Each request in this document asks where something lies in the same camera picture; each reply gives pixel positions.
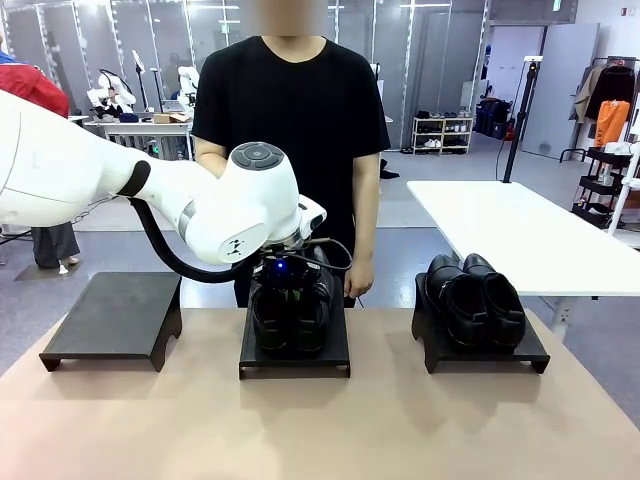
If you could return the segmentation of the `person's left hand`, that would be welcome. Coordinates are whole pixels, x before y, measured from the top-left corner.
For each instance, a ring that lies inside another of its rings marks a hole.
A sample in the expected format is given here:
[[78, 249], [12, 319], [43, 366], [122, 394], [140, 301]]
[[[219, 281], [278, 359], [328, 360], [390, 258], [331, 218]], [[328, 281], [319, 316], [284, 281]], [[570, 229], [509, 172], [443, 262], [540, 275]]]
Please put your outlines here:
[[374, 282], [373, 260], [355, 259], [345, 275], [344, 295], [356, 299], [366, 294]]

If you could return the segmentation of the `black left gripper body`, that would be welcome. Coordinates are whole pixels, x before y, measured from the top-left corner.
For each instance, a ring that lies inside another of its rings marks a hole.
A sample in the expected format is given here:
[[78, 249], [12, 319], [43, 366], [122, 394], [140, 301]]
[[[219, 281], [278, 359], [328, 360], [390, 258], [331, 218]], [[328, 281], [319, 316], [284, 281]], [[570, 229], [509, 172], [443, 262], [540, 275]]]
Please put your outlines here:
[[325, 254], [320, 247], [261, 253], [251, 275], [251, 289], [311, 289], [321, 281], [324, 263]]

